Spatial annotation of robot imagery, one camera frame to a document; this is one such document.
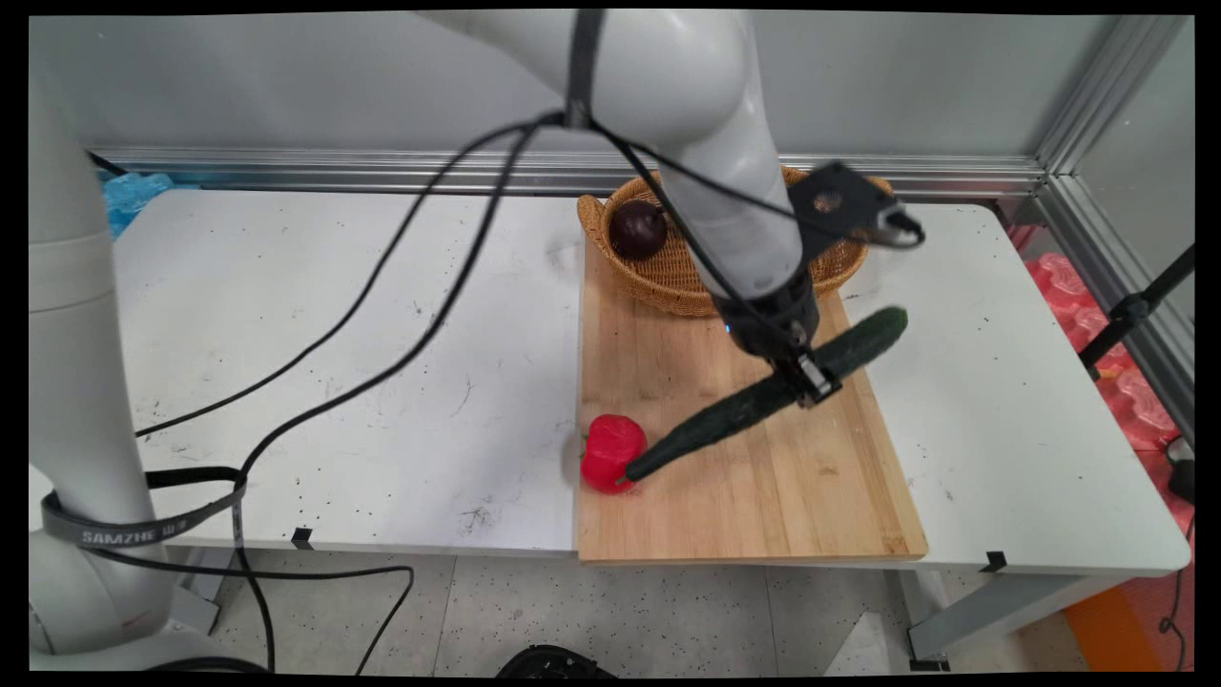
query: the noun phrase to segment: wooden cutting board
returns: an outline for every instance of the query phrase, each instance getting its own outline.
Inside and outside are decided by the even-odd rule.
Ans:
[[[681,317],[618,287],[590,243],[581,303],[582,432],[624,415],[650,444],[694,412],[769,373],[717,317]],[[816,342],[849,327],[838,294],[819,299]],[[832,399],[796,406],[609,497],[581,483],[580,560],[802,563],[913,560],[924,531],[863,372]]]

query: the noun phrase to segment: black tape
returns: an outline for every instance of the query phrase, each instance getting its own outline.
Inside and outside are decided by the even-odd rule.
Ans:
[[[297,547],[302,552],[313,552],[314,547],[309,545],[309,536],[313,533],[314,531],[308,527],[298,527],[297,531],[293,532],[293,538],[291,539],[293,547]]]
[[[193,511],[150,522],[114,525],[63,513],[60,498],[51,492],[43,499],[43,530],[51,537],[90,549],[125,549],[165,542],[188,532],[214,515],[234,506],[245,495],[245,476],[231,467],[192,467],[144,473],[149,489],[182,487],[200,482],[232,482],[233,491]]]
[[[979,572],[996,572],[1009,565],[1005,563],[1005,552],[988,552],[988,565]]]
[[[912,672],[951,672],[950,661],[907,661],[907,670]]]

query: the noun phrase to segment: table leg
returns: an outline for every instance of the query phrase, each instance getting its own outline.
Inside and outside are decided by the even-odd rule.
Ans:
[[[907,637],[917,660],[944,661],[951,648],[1007,635],[1125,581],[1081,575],[998,574],[988,584],[946,605],[945,587],[939,577],[939,574],[923,571],[900,574],[912,617]]]

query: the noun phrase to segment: black strap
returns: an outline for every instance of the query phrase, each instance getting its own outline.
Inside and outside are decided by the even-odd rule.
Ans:
[[[606,12],[602,7],[576,11],[573,45],[568,52],[568,105],[564,109],[564,126],[568,128],[590,128],[593,63],[598,57]]]
[[[199,526],[236,505],[245,495],[245,476],[231,467],[192,467],[144,473],[149,489],[182,487],[200,482],[232,482],[233,491],[200,509],[150,522],[112,525],[63,513],[60,498],[51,492],[43,499],[43,530],[56,539],[94,549],[125,549],[165,542]]]

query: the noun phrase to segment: blue plastic bag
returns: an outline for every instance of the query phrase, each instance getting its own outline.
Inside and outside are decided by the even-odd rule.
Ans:
[[[149,200],[171,188],[199,188],[189,183],[175,183],[164,173],[142,176],[137,172],[128,172],[116,176],[103,184],[101,192],[106,198],[106,218],[110,221],[110,237],[118,238],[118,234],[132,223],[136,215],[140,214]]]

